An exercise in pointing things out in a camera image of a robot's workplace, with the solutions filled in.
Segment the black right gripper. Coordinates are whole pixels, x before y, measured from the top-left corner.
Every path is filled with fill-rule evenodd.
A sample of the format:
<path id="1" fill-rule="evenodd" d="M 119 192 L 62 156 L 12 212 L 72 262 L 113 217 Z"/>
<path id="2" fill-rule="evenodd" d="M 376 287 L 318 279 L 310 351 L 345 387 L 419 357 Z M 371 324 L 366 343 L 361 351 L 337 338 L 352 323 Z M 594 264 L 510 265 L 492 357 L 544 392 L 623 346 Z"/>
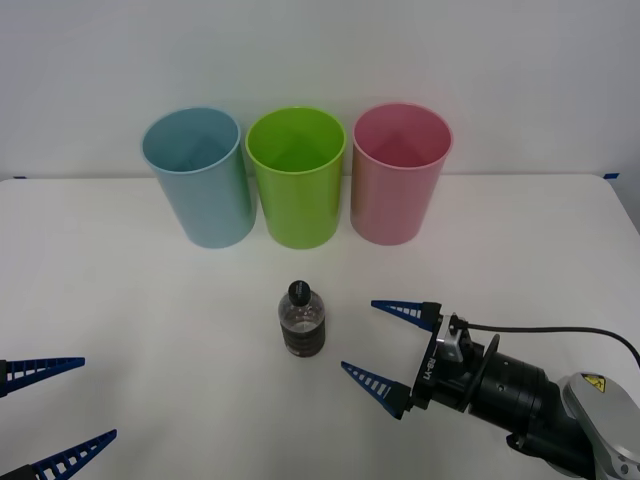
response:
<path id="1" fill-rule="evenodd" d="M 431 402 L 465 412 L 493 356 L 493 342 L 488 347 L 474 342 L 470 324 L 456 314 L 442 317 L 437 302 L 372 300 L 370 305 L 432 333 L 412 391 L 345 361 L 341 368 L 396 420 L 412 405 L 426 410 Z"/>

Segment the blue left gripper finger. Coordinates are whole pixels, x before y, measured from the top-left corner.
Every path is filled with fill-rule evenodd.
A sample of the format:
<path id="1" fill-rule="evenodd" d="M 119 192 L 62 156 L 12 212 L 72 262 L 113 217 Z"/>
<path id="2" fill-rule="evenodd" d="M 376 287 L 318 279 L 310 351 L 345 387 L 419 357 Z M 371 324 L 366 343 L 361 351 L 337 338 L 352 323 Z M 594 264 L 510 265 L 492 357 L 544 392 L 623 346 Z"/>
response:
<path id="1" fill-rule="evenodd" d="M 1 476 L 1 480 L 68 480 L 117 438 L 113 429 L 86 442 L 23 465 Z"/>
<path id="2" fill-rule="evenodd" d="M 0 364 L 0 397 L 4 398 L 37 382 L 81 368 L 85 365 L 85 358 L 60 357 L 15 361 L 2 359 Z"/>

